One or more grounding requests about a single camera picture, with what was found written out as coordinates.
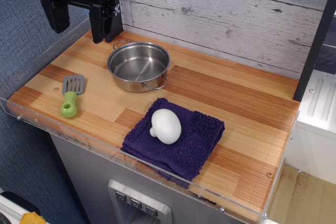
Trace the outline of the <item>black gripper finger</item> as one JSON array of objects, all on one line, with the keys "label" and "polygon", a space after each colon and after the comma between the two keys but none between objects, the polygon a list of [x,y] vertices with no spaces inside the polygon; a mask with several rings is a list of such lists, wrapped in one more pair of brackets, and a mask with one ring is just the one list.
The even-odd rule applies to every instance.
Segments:
[{"label": "black gripper finger", "polygon": [[102,42],[111,32],[113,11],[106,5],[94,3],[90,6],[90,23],[93,42]]},{"label": "black gripper finger", "polygon": [[68,4],[61,0],[40,0],[48,22],[56,33],[65,31],[70,25]]}]

